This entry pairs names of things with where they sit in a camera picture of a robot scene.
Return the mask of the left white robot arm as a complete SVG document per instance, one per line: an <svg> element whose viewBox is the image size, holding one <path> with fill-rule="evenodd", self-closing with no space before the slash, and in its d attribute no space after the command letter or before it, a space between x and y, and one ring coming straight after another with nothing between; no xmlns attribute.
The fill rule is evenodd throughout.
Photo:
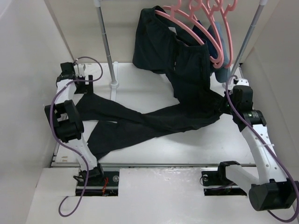
<svg viewBox="0 0 299 224"><path fill-rule="evenodd" d="M76 73L72 62L61 63L60 68L57 93L52 103L44 108L46 117L57 142L70 148L80 164L81 171L75 179L100 185L105 180L104 171L84 139L83 120L73 102L76 94L93 94L93 76L86 78L83 73Z"/></svg>

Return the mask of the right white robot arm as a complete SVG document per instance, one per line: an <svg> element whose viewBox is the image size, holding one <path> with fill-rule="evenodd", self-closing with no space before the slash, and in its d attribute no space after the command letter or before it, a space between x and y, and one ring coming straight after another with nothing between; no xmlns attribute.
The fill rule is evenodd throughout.
<svg viewBox="0 0 299 224"><path fill-rule="evenodd" d="M258 177L248 173L236 161L224 161L218 166L217 181L239 186L256 211L290 208L297 198L299 183L291 181L276 160L264 116L253 109L252 88L236 85L225 100L225 108L232 114L250 148Z"/></svg>

